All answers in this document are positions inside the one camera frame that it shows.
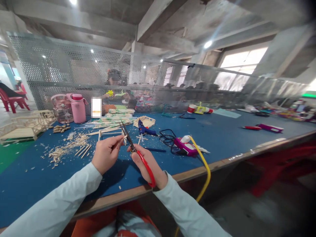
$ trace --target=light blue sleeve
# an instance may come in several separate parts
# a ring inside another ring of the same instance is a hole
[[[86,195],[99,187],[102,176],[89,163],[69,180],[35,203],[2,234],[5,236],[59,236]]]
[[[170,211],[184,236],[230,236],[170,174],[167,175],[167,186],[154,194]]]

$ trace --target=blue table surface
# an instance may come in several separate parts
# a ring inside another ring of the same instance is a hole
[[[316,130],[316,124],[312,123],[295,122],[279,117],[258,117],[242,111],[236,111],[236,113],[242,116],[229,118],[217,114],[193,114],[192,116],[196,119],[167,118],[162,117],[161,114],[149,114],[148,116],[156,119],[156,124],[151,129],[157,132],[163,129],[172,129],[177,137],[192,135],[198,145],[211,152],[211,154],[205,155],[209,164],[245,153],[268,141],[278,138],[288,139]],[[282,127],[284,131],[283,133],[274,133],[240,128],[260,123]],[[133,141],[137,143],[138,129],[132,125],[127,126],[127,129]],[[54,169],[52,169],[53,164],[50,163],[50,158],[41,158],[44,153],[47,153],[46,150],[66,144],[63,139],[71,131],[90,133],[97,130],[74,130],[72,128],[64,134],[52,134],[53,130],[50,129],[0,174],[0,227],[10,225],[34,203],[91,161],[98,135],[91,136],[87,141],[92,144],[89,157],[83,159],[78,156],[74,157],[75,150],[78,149],[74,148],[72,152],[64,156],[63,162]],[[160,142],[158,137],[145,136],[145,138],[149,140],[144,140],[141,145],[167,150],[167,153],[153,152],[153,155],[160,167],[171,175],[203,166],[200,159],[171,154],[170,148]],[[99,188],[87,196],[85,201],[146,184],[130,158],[130,154],[126,152],[126,148],[121,148],[115,165],[103,176]]]

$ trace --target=perforated metal screen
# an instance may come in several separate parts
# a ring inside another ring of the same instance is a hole
[[[305,84],[258,78],[205,65],[8,32],[39,110],[51,109],[55,94],[78,93],[91,102],[135,109],[136,113],[185,111],[190,103],[239,108],[245,103],[296,99]],[[86,106],[86,114],[91,114]]]

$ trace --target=work table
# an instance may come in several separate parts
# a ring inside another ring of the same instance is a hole
[[[193,114],[192,116],[196,119],[178,118],[180,114],[175,114],[176,118],[163,117],[161,114],[147,114],[147,116],[156,119],[155,125],[150,129],[156,130],[158,134],[161,130],[172,129],[177,137],[191,135],[199,146],[211,152],[204,155],[211,170],[249,158],[257,152],[264,152],[267,147],[255,148],[260,144],[279,138],[287,139],[277,143],[277,145],[280,145],[286,143],[289,139],[298,139],[316,133],[316,124],[295,122],[273,116],[268,118],[258,117],[241,111],[236,111],[236,113],[241,114],[241,116],[239,118],[229,118],[217,114]],[[284,131],[283,133],[274,133],[241,128],[243,126],[255,126],[260,123],[282,127]],[[50,163],[51,159],[48,156],[42,158],[46,150],[65,144],[67,141],[63,141],[63,139],[67,138],[70,132],[90,133],[98,131],[96,129],[74,130],[73,128],[77,126],[79,125],[72,123],[72,129],[63,134],[53,134],[52,129],[46,131],[0,174],[0,228],[10,225],[34,203],[91,161],[98,135],[93,135],[87,140],[87,143],[92,145],[88,157],[85,156],[83,159],[78,156],[74,157],[75,149],[78,149],[78,147],[74,148],[73,152],[65,155],[63,162],[59,163],[54,169],[52,169],[54,165]],[[131,139],[134,143],[137,143],[138,129],[133,125],[126,128]],[[205,173],[205,168],[199,158],[173,155],[170,148],[164,145],[158,137],[148,135],[144,137],[148,140],[144,140],[144,143],[141,142],[140,145],[167,151],[166,153],[152,153],[160,167],[173,175],[177,181],[183,181]],[[98,190],[86,197],[75,218],[91,215],[100,210],[136,199],[150,190],[126,149],[127,147],[121,147],[117,162],[105,173]]]

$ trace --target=red plastic chair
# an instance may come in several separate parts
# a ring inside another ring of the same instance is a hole
[[[30,110],[30,108],[27,106],[25,99],[23,97],[8,97],[8,95],[0,88],[0,97],[2,99],[2,102],[4,104],[4,107],[6,109],[7,112],[9,112],[9,106],[8,104],[11,106],[12,112],[15,114],[16,110],[15,110],[15,106],[14,103],[16,102],[22,109],[24,109],[24,105],[25,107]]]
[[[305,161],[316,154],[315,141],[306,142],[287,150],[262,154],[248,160],[249,163],[264,168],[261,178],[252,187],[251,193],[260,197],[276,180],[293,180],[297,177],[315,172],[315,162]]]
[[[22,91],[15,91],[15,92],[18,93],[18,94],[25,95],[25,99],[26,99],[26,100],[29,100],[29,99],[26,97],[26,89],[25,89],[23,83],[21,83],[21,89],[22,89]]]

